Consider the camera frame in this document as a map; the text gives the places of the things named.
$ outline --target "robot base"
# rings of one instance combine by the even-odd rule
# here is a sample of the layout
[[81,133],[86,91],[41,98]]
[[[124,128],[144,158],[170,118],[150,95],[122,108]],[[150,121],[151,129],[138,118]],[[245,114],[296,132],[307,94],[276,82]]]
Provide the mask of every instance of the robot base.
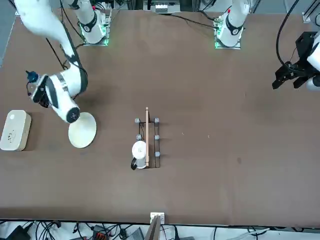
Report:
[[221,43],[221,41],[218,39],[217,36],[220,33],[220,29],[222,28],[222,25],[223,25],[222,21],[223,21],[222,16],[220,16],[218,19],[213,21],[213,26],[219,28],[219,29],[214,29],[214,31],[213,31],[214,48],[215,49],[238,49],[238,50],[240,50],[241,49],[241,36],[239,38],[238,43],[232,47],[228,47],[228,46],[223,45]]
[[79,149],[89,146],[95,139],[96,133],[96,120],[88,112],[81,112],[78,120],[69,125],[70,143]]
[[80,34],[83,36],[83,45],[84,46],[101,46],[107,47],[109,45],[109,38],[110,38],[110,27],[111,27],[111,17],[112,17],[112,8],[109,10],[109,13],[100,12],[96,10],[99,18],[101,18],[101,25],[99,25],[101,34],[104,36],[99,42],[97,43],[90,43],[86,41],[86,36],[84,34],[84,30],[80,27]]

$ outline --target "table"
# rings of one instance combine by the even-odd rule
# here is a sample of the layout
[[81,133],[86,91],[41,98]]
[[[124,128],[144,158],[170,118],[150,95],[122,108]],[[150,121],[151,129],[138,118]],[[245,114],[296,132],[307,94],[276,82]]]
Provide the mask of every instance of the table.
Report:
[[[249,15],[242,49],[216,50],[212,29],[121,11],[108,47],[78,49],[89,84],[76,102],[97,121],[84,149],[28,99],[25,70],[61,68],[17,18],[0,70],[0,123],[23,109],[32,125],[25,151],[0,152],[1,217],[148,223],[150,212],[165,212],[176,224],[319,226],[320,94],[289,82],[272,90],[283,18]],[[284,60],[307,29],[300,15],[289,18]],[[161,168],[133,171],[134,119],[146,102],[161,122]]]

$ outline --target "wooden dowel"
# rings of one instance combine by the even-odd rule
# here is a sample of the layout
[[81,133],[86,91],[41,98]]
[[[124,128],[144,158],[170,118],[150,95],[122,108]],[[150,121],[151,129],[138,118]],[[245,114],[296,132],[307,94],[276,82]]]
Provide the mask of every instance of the wooden dowel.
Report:
[[145,108],[145,143],[146,143],[146,156],[145,165],[149,167],[149,109]]

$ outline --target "white device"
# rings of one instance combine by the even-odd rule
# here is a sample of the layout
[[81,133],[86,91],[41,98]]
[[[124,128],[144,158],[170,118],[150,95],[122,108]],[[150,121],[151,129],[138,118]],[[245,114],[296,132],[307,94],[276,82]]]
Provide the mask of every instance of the white device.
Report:
[[104,31],[106,24],[104,12],[93,10],[89,0],[66,0],[66,2],[79,19],[83,36],[88,43],[96,44],[107,35]]
[[[312,50],[306,59],[315,69],[320,72],[320,31],[314,36]],[[315,75],[308,79],[306,88],[311,91],[320,91],[320,75]]]
[[31,125],[31,116],[24,110],[11,110],[6,116],[0,149],[22,151],[25,149]]
[[233,0],[232,6],[222,15],[222,27],[217,38],[226,47],[235,46],[244,29],[244,23],[250,11],[247,0]]
[[136,141],[132,146],[132,156],[137,169],[144,169],[147,166],[147,144],[144,141]]

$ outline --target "cable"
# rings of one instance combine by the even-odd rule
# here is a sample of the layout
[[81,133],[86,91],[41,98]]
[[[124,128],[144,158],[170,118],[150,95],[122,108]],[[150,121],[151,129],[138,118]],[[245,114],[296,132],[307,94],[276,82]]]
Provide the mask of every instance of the cable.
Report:
[[[249,227],[246,229],[246,230],[248,231],[248,233],[251,233],[251,232],[250,232],[250,228],[253,229],[253,232],[257,232],[254,226],[249,226]],[[265,230],[265,231],[259,232],[259,233],[251,233],[251,236],[257,237],[257,236],[260,236],[260,235],[265,234],[267,231],[268,231],[268,230]]]
[[207,19],[214,21],[216,18],[215,17],[209,17],[203,10],[200,10],[199,13],[202,13]]
[[61,67],[62,67],[62,69],[65,69],[65,68],[64,68],[64,65],[63,65],[62,62],[60,61],[60,58],[58,57],[58,55],[57,55],[54,47],[51,45],[51,42],[49,41],[49,39],[48,39],[48,38],[45,38],[45,40],[46,40],[46,42],[49,44],[51,50],[53,51],[53,53],[54,53],[54,55],[55,55],[55,57],[56,57],[56,59],[58,59],[60,65],[61,65]]
[[320,25],[317,23],[317,17],[320,15],[320,12],[315,16],[314,18],[314,24],[320,27]]
[[186,21],[189,21],[191,23],[194,23],[194,24],[199,24],[201,26],[204,26],[204,27],[207,27],[207,28],[211,28],[211,29],[218,29],[217,26],[211,26],[211,25],[207,25],[207,24],[204,24],[204,23],[201,23],[201,22],[197,22],[197,21],[193,21],[191,19],[188,19],[188,18],[185,18],[183,16],[178,16],[178,15],[170,15],[171,17],[176,17],[178,19],[183,19],[183,20],[186,20]]
[[91,231],[93,231],[94,229],[95,229],[95,227],[94,226],[90,226],[88,223],[86,223],[85,222],[85,225],[87,225],[88,226],[88,228],[90,228],[91,229]]
[[239,236],[229,238],[227,240],[241,240],[243,238],[246,238],[248,235],[253,235],[256,238],[258,238],[259,235],[265,234],[265,232],[269,231],[269,230],[270,230],[270,228],[265,228],[265,229],[261,229],[261,230],[257,230],[257,231],[249,231],[249,232],[243,233]]
[[216,232],[217,232],[217,227],[214,229],[213,240],[216,240]]
[[62,1],[60,0],[60,7],[62,8],[62,11],[64,12],[64,15],[65,15],[65,18],[68,20],[68,22],[70,23],[71,27],[73,28],[73,30],[76,32],[76,34],[78,34],[78,36],[84,40],[84,38],[81,36],[81,34],[76,30],[76,28],[74,27],[74,25],[71,23],[66,11],[65,11],[65,8],[64,8],[64,5],[62,3]]
[[251,13],[254,14],[260,4],[261,0],[257,0],[251,9]]
[[213,7],[217,0],[211,0],[203,9],[202,11],[206,10],[210,5]]
[[79,223],[78,223],[78,222],[76,223],[76,230],[78,231],[80,238],[81,238],[82,240],[85,240],[85,238],[84,238],[84,237],[81,235],[81,233],[80,233]]
[[295,51],[296,51],[296,50],[297,50],[297,47],[295,47],[295,49],[293,50],[293,53],[292,53],[292,56],[291,56],[289,62],[291,62],[292,58],[294,57],[294,54],[295,54]]
[[106,10],[106,8],[102,5],[101,2],[96,2],[94,6],[100,7],[100,8],[101,8],[100,10]]
[[13,7],[15,10],[17,10],[16,5],[15,5],[11,0],[8,0],[8,1],[9,1],[9,3],[12,5],[12,7]]
[[231,7],[232,5],[230,5],[224,12],[226,13]]
[[164,229],[164,226],[161,225],[161,227],[162,227],[162,230],[163,230],[163,233],[164,233],[165,240],[168,240],[168,239],[167,239],[167,235],[166,235],[166,231],[165,231],[165,229]]
[[114,238],[112,238],[112,240],[115,240],[117,237],[119,237],[121,240],[125,240],[127,239],[127,232],[126,229],[130,228],[132,226],[132,224],[130,224],[129,226],[125,227],[125,228],[121,228],[120,226],[120,232],[118,235],[116,235]]
[[288,13],[286,14],[283,22],[281,23],[281,26],[279,28],[278,34],[276,36],[276,42],[275,42],[275,50],[276,50],[276,56],[278,57],[278,60],[280,61],[280,63],[285,66],[289,71],[296,73],[296,74],[304,74],[304,71],[301,70],[296,70],[294,68],[289,67],[287,64],[284,63],[284,61],[281,59],[281,56],[279,54],[279,39],[280,39],[280,34],[282,29],[284,28],[284,25],[286,24],[286,21],[288,19],[288,17],[290,16],[291,12],[293,11],[293,9],[295,8],[295,6],[298,4],[300,0],[295,0],[295,2],[293,3],[293,5],[291,6],[290,10],[288,11]]
[[[81,47],[81,46],[83,46],[83,45],[85,45],[85,43],[80,43],[78,46],[75,47],[75,49],[78,49],[79,47]],[[62,64],[64,69],[67,68],[66,63],[67,63],[67,60],[65,60],[65,61],[63,62],[63,64]]]
[[50,232],[50,228],[52,228],[52,226],[54,225],[54,223],[53,223],[53,222],[50,222],[50,223],[47,225],[47,223],[44,222],[44,225],[45,225],[45,229],[46,229],[46,239],[48,238],[47,236],[48,236],[48,234],[49,234],[51,240],[56,240],[56,239],[54,238],[54,236],[53,236],[53,235],[51,234],[51,232]]
[[302,233],[305,229],[302,227],[301,230],[297,230],[295,227],[292,227],[293,231],[297,233]]

